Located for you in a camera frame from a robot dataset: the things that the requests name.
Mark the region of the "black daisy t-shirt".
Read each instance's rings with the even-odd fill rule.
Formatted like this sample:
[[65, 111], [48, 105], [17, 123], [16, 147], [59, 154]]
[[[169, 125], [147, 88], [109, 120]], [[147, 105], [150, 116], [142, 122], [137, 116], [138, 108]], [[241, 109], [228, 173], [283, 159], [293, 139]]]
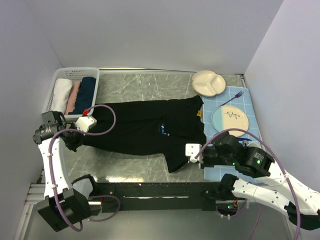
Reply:
[[204, 124], [197, 115], [202, 105], [198, 95], [185, 99], [108, 103], [115, 113], [97, 107], [92, 114], [97, 124], [90, 132], [111, 131], [86, 135], [82, 143], [128, 155], [163, 154], [168, 172], [173, 173], [188, 162], [186, 144], [206, 143]]

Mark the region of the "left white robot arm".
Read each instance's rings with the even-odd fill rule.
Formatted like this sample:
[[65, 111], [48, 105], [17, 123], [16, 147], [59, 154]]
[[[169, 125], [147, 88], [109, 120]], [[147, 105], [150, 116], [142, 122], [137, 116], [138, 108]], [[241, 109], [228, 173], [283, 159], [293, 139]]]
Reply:
[[46, 223], [59, 232], [67, 227], [83, 230], [82, 221], [91, 216], [89, 201], [97, 199], [100, 189], [87, 174], [70, 181], [65, 165], [65, 147], [70, 136], [67, 121], [58, 111], [42, 114], [43, 124], [32, 137], [41, 153], [45, 174], [44, 199], [36, 204]]

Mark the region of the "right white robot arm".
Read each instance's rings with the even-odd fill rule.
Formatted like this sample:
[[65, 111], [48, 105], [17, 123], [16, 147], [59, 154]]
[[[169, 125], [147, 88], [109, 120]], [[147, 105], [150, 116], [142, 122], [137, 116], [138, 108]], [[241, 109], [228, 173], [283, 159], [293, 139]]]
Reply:
[[265, 149], [243, 146], [228, 130], [223, 130], [199, 152], [205, 155], [214, 152], [205, 159], [221, 160], [240, 174], [259, 182], [256, 185], [226, 173], [213, 197], [219, 200], [236, 197], [257, 202], [284, 214], [298, 229], [319, 229], [320, 193], [287, 172], [268, 146]]

